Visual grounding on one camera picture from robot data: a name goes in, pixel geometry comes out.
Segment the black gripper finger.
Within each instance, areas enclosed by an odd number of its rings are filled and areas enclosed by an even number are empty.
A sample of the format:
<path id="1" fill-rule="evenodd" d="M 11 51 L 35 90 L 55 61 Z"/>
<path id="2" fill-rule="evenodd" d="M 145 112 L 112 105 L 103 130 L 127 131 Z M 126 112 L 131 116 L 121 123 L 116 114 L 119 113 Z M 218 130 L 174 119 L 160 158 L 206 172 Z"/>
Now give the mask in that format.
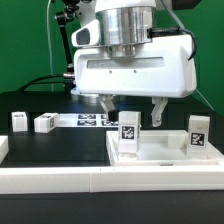
<path id="1" fill-rule="evenodd" d="M 116 110 L 113 104 L 113 96 L 112 95 L 100 95 L 99 102 L 105 111 L 106 119 L 108 121 L 115 122 L 118 120 L 118 111 Z"/>
<path id="2" fill-rule="evenodd" d="M 153 97 L 152 104 L 154 108 L 151 112 L 152 125 L 159 127 L 162 124 L 162 113 L 168 103 L 168 99 L 165 97 Z"/>

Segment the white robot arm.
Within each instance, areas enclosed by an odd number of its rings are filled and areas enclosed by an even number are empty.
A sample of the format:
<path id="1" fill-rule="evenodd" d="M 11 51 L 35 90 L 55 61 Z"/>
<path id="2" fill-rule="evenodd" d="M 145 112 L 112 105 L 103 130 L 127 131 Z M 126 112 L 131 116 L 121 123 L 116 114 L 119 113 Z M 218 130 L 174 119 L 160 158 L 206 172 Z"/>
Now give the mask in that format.
<path id="1" fill-rule="evenodd" d="M 161 125 L 170 98 L 196 89 L 194 35 L 178 23 L 158 28 L 155 15 L 192 9 L 201 0 L 81 0 L 81 28 L 72 34 L 75 91 L 99 96 L 104 111 L 115 95 L 152 99 L 152 125 Z"/>

